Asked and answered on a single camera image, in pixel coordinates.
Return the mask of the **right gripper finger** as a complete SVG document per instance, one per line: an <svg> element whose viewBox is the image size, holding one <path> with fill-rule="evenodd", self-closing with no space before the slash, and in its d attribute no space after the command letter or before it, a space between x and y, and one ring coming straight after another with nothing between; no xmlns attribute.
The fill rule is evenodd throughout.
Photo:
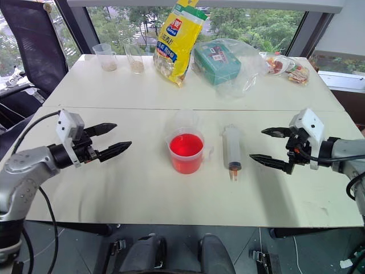
<svg viewBox="0 0 365 274"><path fill-rule="evenodd" d="M263 154L250 154L249 156L264 166L281 170L287 174L292 174L294 168L293 163L284 162L283 160L274 159L269 155Z"/></svg>
<svg viewBox="0 0 365 274"><path fill-rule="evenodd" d="M261 133L275 138L288 138L291 135L291 129L287 127L270 127L262 130Z"/></svg>

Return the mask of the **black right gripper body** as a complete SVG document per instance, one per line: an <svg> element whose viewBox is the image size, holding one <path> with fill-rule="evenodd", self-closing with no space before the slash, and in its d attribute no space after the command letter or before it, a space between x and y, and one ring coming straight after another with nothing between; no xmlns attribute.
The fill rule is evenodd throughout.
<svg viewBox="0 0 365 274"><path fill-rule="evenodd" d="M286 144L289 163L305 165L310 163L311 146L308 141L309 134L303 129L289 128L289 139Z"/></svg>

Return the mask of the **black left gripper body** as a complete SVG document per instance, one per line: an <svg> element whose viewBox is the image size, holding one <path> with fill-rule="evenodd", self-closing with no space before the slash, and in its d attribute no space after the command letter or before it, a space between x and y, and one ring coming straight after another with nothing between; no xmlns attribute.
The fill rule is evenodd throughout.
<svg viewBox="0 0 365 274"><path fill-rule="evenodd" d="M79 139L72 140L72 149L81 163L89 163L99 158L100 153L92 147L93 136L96 131L83 131Z"/></svg>

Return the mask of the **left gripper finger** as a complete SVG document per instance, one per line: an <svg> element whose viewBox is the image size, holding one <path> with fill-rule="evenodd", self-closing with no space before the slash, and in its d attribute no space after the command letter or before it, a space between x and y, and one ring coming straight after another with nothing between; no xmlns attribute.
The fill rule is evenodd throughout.
<svg viewBox="0 0 365 274"><path fill-rule="evenodd" d="M84 132L91 138L93 136L104 135L117 127L115 123L101 123L84 129Z"/></svg>
<svg viewBox="0 0 365 274"><path fill-rule="evenodd" d="M98 159L100 162L105 162L106 160L112 159L127 150L131 144L131 141L127 141L118 142L114 145L111 145L107 149L98 152Z"/></svg>

